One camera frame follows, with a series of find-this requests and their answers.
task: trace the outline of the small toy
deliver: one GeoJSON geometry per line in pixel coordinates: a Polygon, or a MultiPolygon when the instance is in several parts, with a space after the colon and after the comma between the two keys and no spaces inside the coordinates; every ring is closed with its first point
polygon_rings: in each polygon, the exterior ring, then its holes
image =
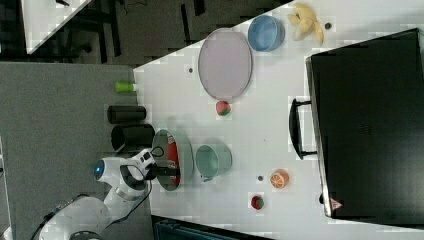
{"type": "Polygon", "coordinates": [[[261,196],[254,196],[250,202],[250,205],[256,210],[261,210],[264,207],[264,200],[261,196]]]}
{"type": "Polygon", "coordinates": [[[216,103],[216,112],[219,116],[225,116],[231,112],[231,106],[225,101],[219,101],[216,103]]]}
{"type": "Polygon", "coordinates": [[[278,169],[271,175],[270,181],[272,186],[281,189],[289,183],[289,175],[283,169],[278,169]]]}
{"type": "Polygon", "coordinates": [[[314,11],[303,3],[295,3],[294,12],[295,14],[287,15],[289,21],[297,26],[293,39],[295,41],[302,40],[314,31],[318,43],[322,45],[324,42],[324,32],[318,23],[314,11]]]}

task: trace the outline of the black cylinder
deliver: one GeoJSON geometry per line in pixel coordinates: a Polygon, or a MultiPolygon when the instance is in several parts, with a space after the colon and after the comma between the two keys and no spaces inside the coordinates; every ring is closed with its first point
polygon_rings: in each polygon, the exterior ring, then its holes
{"type": "Polygon", "coordinates": [[[143,106],[109,106],[107,119],[111,124],[141,121],[146,118],[146,108],[143,106]]]}
{"type": "Polygon", "coordinates": [[[112,129],[112,147],[119,152],[141,151],[151,148],[155,129],[150,124],[115,126],[112,129]]]}

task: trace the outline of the green mug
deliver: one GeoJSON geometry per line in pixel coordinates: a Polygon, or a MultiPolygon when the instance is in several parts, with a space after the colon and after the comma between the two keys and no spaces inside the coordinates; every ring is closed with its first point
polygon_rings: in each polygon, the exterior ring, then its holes
{"type": "Polygon", "coordinates": [[[196,152],[196,166],[203,182],[227,172],[232,165],[230,149],[225,144],[203,145],[196,152]]]}

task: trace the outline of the banana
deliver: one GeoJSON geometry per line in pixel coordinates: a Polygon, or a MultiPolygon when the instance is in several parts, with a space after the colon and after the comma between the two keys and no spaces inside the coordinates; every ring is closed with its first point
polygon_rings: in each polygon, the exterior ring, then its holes
{"type": "Polygon", "coordinates": [[[313,31],[318,43],[322,45],[324,42],[324,32],[318,23],[314,11],[306,4],[295,3],[294,12],[295,14],[287,15],[289,21],[297,26],[293,39],[295,41],[302,40],[313,31]]]}

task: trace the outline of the warning label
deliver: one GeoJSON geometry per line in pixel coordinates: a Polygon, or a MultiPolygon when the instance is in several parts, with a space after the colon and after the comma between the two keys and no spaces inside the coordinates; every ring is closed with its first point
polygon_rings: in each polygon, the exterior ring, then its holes
{"type": "Polygon", "coordinates": [[[333,209],[333,211],[343,207],[343,204],[337,202],[336,200],[332,198],[330,198],[330,203],[331,203],[331,209],[333,209]]]}

